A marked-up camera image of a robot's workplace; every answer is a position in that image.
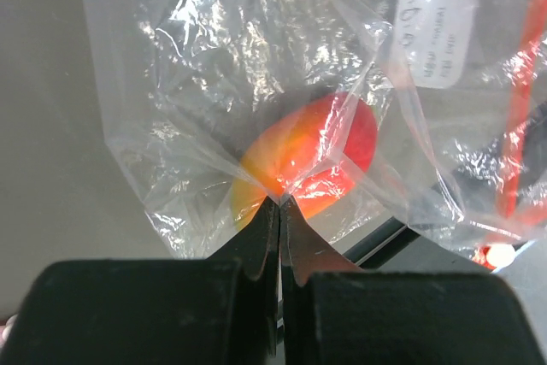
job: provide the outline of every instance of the label sticker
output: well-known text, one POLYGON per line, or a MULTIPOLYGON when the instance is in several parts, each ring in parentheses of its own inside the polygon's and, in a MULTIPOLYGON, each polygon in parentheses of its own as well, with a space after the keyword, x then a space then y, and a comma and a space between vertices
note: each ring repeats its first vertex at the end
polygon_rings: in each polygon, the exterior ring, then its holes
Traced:
POLYGON ((444 89, 462 76, 479 0, 398 0, 395 38, 415 84, 444 89))

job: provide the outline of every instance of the gray surface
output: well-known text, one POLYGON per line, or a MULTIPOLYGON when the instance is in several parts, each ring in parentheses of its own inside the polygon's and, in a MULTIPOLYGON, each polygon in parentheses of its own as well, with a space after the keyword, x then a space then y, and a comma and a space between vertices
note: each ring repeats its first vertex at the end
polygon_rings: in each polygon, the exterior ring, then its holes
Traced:
POLYGON ((103 144, 81 0, 0 0, 0 319, 54 261, 167 248, 103 144))

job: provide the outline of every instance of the clear plastic bag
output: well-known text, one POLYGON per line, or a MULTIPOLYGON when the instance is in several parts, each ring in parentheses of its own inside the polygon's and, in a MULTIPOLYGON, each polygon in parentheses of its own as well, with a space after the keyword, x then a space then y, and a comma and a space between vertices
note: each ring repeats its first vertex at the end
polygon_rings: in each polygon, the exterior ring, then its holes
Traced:
POLYGON ((331 242, 384 208, 452 250, 543 235, 543 0, 84 1, 106 142, 175 255, 266 195, 331 242))

